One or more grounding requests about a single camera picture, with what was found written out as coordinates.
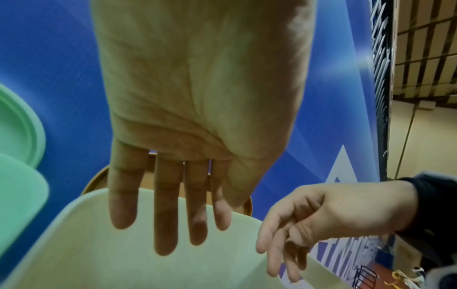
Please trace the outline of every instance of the ceiling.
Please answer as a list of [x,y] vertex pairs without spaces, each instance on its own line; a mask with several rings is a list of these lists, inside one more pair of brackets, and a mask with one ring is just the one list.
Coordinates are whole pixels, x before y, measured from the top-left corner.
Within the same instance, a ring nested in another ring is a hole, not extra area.
[[399,1],[395,100],[431,100],[457,109],[456,4],[457,0]]

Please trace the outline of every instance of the cream plastic tub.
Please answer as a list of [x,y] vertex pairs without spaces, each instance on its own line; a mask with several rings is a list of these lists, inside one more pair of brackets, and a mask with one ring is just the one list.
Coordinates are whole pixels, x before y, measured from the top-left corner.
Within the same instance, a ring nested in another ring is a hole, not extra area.
[[[116,230],[107,190],[70,203],[51,223],[1,289],[282,289],[266,275],[266,256],[255,252],[260,221],[233,213],[225,232],[208,210],[208,239],[189,243],[187,216],[179,215],[179,243],[167,257],[153,249],[153,191],[141,189],[135,223]],[[179,200],[185,212],[185,200]],[[336,275],[308,259],[305,280],[315,289],[346,289]]]

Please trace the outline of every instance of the black jacket sleeve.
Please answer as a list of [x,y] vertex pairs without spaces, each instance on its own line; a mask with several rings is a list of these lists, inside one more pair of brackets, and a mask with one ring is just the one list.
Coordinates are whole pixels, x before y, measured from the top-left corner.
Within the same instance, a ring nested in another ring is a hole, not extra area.
[[439,266],[453,264],[457,252],[457,182],[420,175],[402,178],[416,188],[418,209],[411,225],[397,234]]

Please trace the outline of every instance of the blue poster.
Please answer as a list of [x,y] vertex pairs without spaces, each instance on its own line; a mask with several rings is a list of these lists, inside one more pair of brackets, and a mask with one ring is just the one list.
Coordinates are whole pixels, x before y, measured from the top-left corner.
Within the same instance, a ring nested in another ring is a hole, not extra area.
[[[379,180],[369,5],[318,1],[303,103],[286,152],[252,195],[255,218],[301,185]],[[43,123],[38,170],[50,184],[45,207],[0,258],[1,282],[108,164],[112,133],[88,2],[6,0],[0,8],[0,82]],[[336,239],[311,255],[349,280],[375,246],[370,238]],[[289,286],[284,270],[280,277]]]

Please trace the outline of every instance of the human hand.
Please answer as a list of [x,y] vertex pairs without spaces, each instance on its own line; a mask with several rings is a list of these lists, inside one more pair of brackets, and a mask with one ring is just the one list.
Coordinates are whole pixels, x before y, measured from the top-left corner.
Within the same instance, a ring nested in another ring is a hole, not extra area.
[[267,253],[270,276],[278,275],[283,259],[290,280],[298,282],[317,242],[401,231],[416,211],[416,190],[406,181],[302,186],[270,209],[256,250]]
[[177,245],[183,179],[190,241],[204,242],[209,160],[216,225],[228,228],[229,205],[249,198],[286,147],[308,68],[312,2],[92,0],[114,135],[116,228],[135,220],[150,149],[158,152],[156,252]]

